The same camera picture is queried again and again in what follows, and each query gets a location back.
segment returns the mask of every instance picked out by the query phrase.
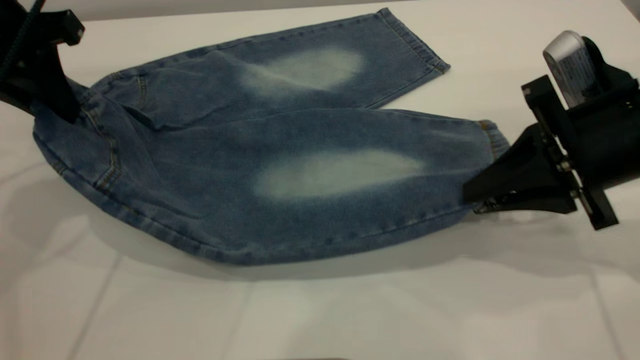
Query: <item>white surface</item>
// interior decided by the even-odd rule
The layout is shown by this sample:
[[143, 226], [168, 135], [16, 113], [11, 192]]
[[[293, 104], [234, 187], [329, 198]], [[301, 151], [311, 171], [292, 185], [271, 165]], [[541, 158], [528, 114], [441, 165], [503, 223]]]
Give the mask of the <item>white surface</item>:
[[[19, 0], [30, 7], [34, 0]], [[71, 9], [81, 20], [380, 3], [382, 0], [47, 0], [45, 11]]]
[[[640, 74], [640, 24], [617, 0], [430, 0], [390, 9], [452, 65], [392, 103], [492, 119], [514, 140], [534, 118], [520, 85], [564, 29]], [[380, 4], [87, 22], [62, 49], [85, 84], [233, 38], [374, 12]], [[232, 268], [109, 218], [56, 177], [31, 119], [0, 104], [0, 359], [266, 360], [640, 358], [640, 184], [609, 192], [621, 225], [584, 212], [470, 217], [357, 256]]]

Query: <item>blue denim jeans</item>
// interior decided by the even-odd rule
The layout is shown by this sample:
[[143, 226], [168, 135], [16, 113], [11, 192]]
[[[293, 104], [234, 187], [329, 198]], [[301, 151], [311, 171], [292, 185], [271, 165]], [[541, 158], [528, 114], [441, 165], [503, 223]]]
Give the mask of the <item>blue denim jeans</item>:
[[70, 81], [75, 124], [35, 104], [51, 166], [190, 254], [256, 265], [378, 249], [455, 224], [494, 124], [383, 104], [443, 74], [387, 9]]

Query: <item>seam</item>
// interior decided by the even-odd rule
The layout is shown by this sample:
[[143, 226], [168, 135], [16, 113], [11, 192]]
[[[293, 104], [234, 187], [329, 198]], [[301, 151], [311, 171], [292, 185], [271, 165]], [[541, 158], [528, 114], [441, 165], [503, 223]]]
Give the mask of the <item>seam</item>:
[[425, 63], [426, 65], [431, 66], [431, 65], [430, 65], [430, 64], [429, 64], [429, 63], [428, 63], [428, 62], [427, 62], [423, 57], [421, 57], [421, 56], [420, 56], [420, 54], [419, 54], [419, 53], [418, 53], [418, 52], [413, 48], [413, 46], [411, 46], [411, 44], [409, 44], [409, 43], [408, 43], [408, 42], [407, 42], [407, 41], [402, 37], [402, 35], [400, 35], [400, 34], [397, 32], [397, 30], [396, 30], [393, 26], [391, 26], [391, 24], [389, 24], [389, 22], [385, 19], [385, 17], [384, 17], [384, 16], [382, 16], [382, 21], [387, 25], [387, 27], [388, 27], [391, 31], [393, 31], [393, 33], [394, 33], [394, 34], [396, 34], [396, 36], [397, 36], [398, 38], [400, 38], [400, 40], [402, 40], [402, 42], [404, 42], [404, 44], [405, 44], [405, 45], [407, 45], [407, 47], [408, 47], [409, 49], [411, 49], [411, 51], [413, 51], [413, 53], [414, 53], [414, 54], [415, 54], [415, 55], [420, 59], [420, 61], [421, 61], [421, 62]]
[[101, 126], [99, 126], [97, 124], [97, 122], [95, 121], [94, 117], [91, 116], [89, 111], [86, 111], [84, 108], [81, 109], [82, 112], [87, 116], [87, 118], [89, 119], [89, 122], [92, 124], [94, 130], [96, 131], [96, 133], [103, 139], [107, 140], [107, 143], [109, 144], [109, 168], [101, 175], [98, 177], [98, 180], [96, 180], [95, 182], [95, 187], [96, 190], [100, 191], [100, 192], [106, 192], [107, 191], [107, 187], [109, 187], [109, 182], [112, 181], [112, 178], [114, 175], [116, 175], [115, 178], [113, 178], [113, 181], [115, 179], [118, 179], [120, 177], [120, 162], [119, 160], [116, 158], [116, 154], [115, 154], [115, 139], [113, 139], [110, 136], [107, 136], [102, 130], [101, 130]]
[[493, 155], [493, 160], [494, 161], [498, 160], [498, 155], [495, 153], [495, 140], [493, 139], [491, 134], [488, 132], [486, 123], [481, 122], [480, 125], [481, 125], [481, 128], [483, 130], [483, 133], [489, 139], [489, 148], [491, 148], [491, 154]]
[[142, 109], [147, 102], [147, 81], [145, 80], [144, 75], [138, 76], [138, 90], [140, 91], [138, 107]]

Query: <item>jeans hem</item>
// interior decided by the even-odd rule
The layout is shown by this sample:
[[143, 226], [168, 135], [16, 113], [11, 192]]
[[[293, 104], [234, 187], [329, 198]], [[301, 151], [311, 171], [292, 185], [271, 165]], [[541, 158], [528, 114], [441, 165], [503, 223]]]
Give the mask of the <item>jeans hem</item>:
[[451, 68], [451, 65], [444, 62], [425, 42], [406, 27], [388, 8], [381, 9], [378, 14], [387, 25], [429, 66], [432, 66], [439, 73], [444, 74]]
[[498, 126], [489, 120], [480, 121], [482, 130], [489, 138], [489, 144], [491, 146], [491, 152], [493, 154], [493, 160], [498, 160], [509, 148], [509, 140], [498, 129]]

